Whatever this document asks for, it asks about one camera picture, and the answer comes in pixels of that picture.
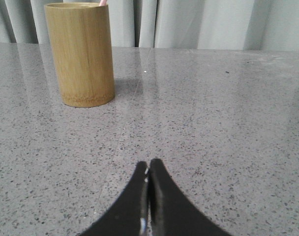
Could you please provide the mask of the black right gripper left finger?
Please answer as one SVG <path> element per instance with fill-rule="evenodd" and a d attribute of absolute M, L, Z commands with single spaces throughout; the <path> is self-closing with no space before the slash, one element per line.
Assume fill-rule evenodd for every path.
<path fill-rule="evenodd" d="M 137 163 L 117 200 L 82 236 L 145 236 L 148 223 L 148 166 Z"/>

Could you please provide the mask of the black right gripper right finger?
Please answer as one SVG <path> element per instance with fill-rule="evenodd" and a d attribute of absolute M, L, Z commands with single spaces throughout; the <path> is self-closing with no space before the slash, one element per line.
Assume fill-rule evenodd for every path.
<path fill-rule="evenodd" d="M 186 198 L 160 159 L 150 162 L 149 199 L 153 236 L 229 235 Z"/>

